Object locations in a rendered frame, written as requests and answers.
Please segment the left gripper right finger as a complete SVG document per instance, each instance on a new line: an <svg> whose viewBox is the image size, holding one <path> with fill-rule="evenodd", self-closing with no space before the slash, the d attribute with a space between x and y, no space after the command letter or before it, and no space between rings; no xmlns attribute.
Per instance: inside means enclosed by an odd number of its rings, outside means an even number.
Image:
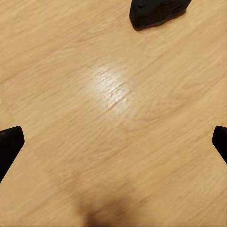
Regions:
<svg viewBox="0 0 227 227"><path fill-rule="evenodd" d="M227 164L227 128L222 126L216 126L212 143L224 159Z"/></svg>

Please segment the digital camera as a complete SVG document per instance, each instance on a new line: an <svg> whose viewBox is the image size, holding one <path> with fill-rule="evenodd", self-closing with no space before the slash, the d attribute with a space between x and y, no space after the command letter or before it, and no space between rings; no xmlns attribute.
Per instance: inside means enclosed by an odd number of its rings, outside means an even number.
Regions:
<svg viewBox="0 0 227 227"><path fill-rule="evenodd" d="M187 9L192 0L132 0L130 17L135 27L147 26Z"/></svg>

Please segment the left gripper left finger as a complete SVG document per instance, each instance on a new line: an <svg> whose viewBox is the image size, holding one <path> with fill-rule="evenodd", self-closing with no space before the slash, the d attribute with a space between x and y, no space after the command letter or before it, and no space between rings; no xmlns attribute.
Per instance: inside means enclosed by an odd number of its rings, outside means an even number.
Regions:
<svg viewBox="0 0 227 227"><path fill-rule="evenodd" d="M0 183L25 143L20 126L0 131Z"/></svg>

